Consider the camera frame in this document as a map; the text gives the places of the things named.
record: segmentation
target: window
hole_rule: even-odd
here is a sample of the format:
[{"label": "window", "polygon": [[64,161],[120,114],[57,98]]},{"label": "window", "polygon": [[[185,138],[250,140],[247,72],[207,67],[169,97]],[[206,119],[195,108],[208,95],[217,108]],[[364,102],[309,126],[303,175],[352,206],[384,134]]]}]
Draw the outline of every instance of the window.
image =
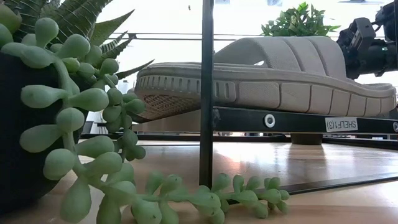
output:
[{"label": "window", "polygon": [[282,6],[283,0],[267,0],[269,6]]},{"label": "window", "polygon": [[229,4],[229,0],[216,0],[216,4]]}]

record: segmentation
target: shelf label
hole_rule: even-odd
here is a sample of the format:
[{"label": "shelf label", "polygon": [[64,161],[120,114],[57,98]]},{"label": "shelf label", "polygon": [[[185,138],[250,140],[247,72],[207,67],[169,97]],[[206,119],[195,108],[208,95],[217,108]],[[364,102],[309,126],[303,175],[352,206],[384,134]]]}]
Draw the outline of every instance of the shelf label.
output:
[{"label": "shelf label", "polygon": [[357,131],[356,118],[325,118],[327,132]]}]

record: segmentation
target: glass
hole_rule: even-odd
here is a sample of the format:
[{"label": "glass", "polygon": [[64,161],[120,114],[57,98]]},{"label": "glass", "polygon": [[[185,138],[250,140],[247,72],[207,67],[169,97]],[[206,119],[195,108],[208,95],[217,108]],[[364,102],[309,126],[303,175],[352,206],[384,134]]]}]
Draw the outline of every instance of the glass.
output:
[{"label": "glass", "polygon": [[[214,9],[215,34],[259,35],[261,24],[279,16],[281,10],[297,7],[303,0],[216,0]],[[309,0],[318,10],[325,11],[324,24],[341,25],[338,31],[346,29],[353,19],[367,17],[373,21],[377,11],[391,1],[324,1]],[[141,34],[141,38],[154,40],[133,40],[130,46],[118,57],[120,71],[140,66],[152,59],[159,62],[200,62],[201,60],[201,13],[202,0],[114,0],[99,16],[98,21],[113,19],[136,9],[132,16],[116,31],[128,30],[132,33],[158,33],[157,35]],[[329,33],[338,37],[338,32]],[[377,32],[384,37],[383,29]],[[159,40],[159,39],[196,39],[196,40]],[[238,39],[215,35],[215,51],[219,51],[230,41],[217,39]],[[391,83],[398,86],[398,72],[389,72],[376,78],[373,74],[361,75],[356,81],[360,83]],[[136,75],[127,80],[133,87]]]}]

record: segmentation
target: screw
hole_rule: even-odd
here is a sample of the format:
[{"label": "screw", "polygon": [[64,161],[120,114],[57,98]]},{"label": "screw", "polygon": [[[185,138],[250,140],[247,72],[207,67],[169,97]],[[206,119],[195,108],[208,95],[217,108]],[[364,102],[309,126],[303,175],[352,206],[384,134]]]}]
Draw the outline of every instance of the screw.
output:
[{"label": "screw", "polygon": [[275,126],[275,117],[272,114],[267,114],[264,118],[264,122],[268,128],[272,128]]},{"label": "screw", "polygon": [[392,124],[392,127],[394,128],[395,132],[398,132],[398,123],[394,122],[394,124]]}]

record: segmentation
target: string of bananas plant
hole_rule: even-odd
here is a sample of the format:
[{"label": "string of bananas plant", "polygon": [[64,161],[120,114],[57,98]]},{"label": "string of bananas plant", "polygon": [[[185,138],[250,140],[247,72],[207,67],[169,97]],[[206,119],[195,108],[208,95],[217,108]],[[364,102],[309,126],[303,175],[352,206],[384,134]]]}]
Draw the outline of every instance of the string of bananas plant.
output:
[{"label": "string of bananas plant", "polygon": [[[62,100],[62,109],[56,115],[54,124],[42,124],[24,131],[19,142],[27,152],[38,153],[62,138],[63,148],[49,152],[43,173],[50,180],[60,180],[70,171],[78,177],[62,200],[60,217],[63,220],[79,223],[87,216],[91,209],[90,186],[104,193],[97,224],[120,223],[120,208],[125,206],[131,207],[138,224],[178,224],[178,215],[169,202],[189,202],[213,224],[224,223],[228,200],[231,199],[252,210],[258,218],[266,218],[269,210],[276,207],[287,213],[284,200],[289,198],[289,193],[279,189],[278,178],[265,179],[266,191],[259,193],[256,192],[262,185],[259,177],[251,177],[245,185],[240,175],[231,180],[226,174],[220,174],[211,189],[200,186],[194,194],[189,194],[181,177],[164,177],[160,172],[153,171],[146,182],[145,193],[138,194],[134,168],[125,160],[143,159],[146,152],[143,147],[137,146],[138,138],[130,130],[132,121],[127,111],[139,114],[145,110],[145,104],[135,94],[123,95],[116,88],[120,79],[117,61],[103,59],[101,47],[91,44],[81,34],[72,34],[62,43],[51,44],[61,30],[56,20],[49,17],[37,19],[34,32],[23,36],[21,42],[15,42],[13,34],[21,29],[22,21],[20,15],[0,5],[0,52],[20,58],[30,68],[56,68],[58,88],[25,86],[21,90],[21,101],[30,108],[40,109]],[[71,78],[74,75],[88,80],[92,87],[80,91]],[[107,136],[97,136],[75,144],[72,134],[85,122],[83,113],[77,108],[104,110],[107,129],[114,131],[123,128],[122,137],[113,141]],[[93,160],[82,164],[78,156],[88,156]],[[234,192],[224,192],[231,183]]]}]

